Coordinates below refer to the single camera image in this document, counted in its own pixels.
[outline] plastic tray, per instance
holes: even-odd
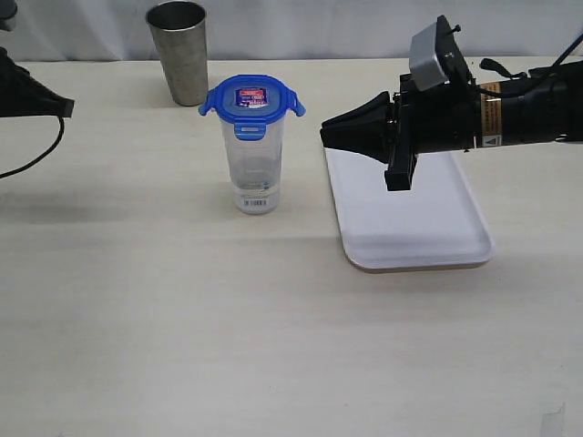
[[[326,149],[344,252],[361,269],[476,267],[494,243],[451,152],[419,157],[411,191],[389,192],[386,166]]]

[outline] metal cup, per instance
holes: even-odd
[[[209,92],[206,16],[187,0],[156,5],[146,14],[170,94],[184,107],[204,102]]]

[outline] orange label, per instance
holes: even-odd
[[[491,82],[481,88],[500,92],[500,83]],[[482,147],[502,146],[502,99],[482,95]]]

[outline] white backdrop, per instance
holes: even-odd
[[[157,0],[17,1],[17,30],[0,34],[16,60],[156,57],[144,14]],[[467,56],[555,56],[583,30],[583,0],[199,2],[214,59],[407,56],[440,14],[462,26]]]

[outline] clear plastic cup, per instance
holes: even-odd
[[[235,204],[246,214],[266,214],[280,201],[285,114],[305,113],[296,93],[270,76],[231,77],[209,92],[202,115],[219,115]]]

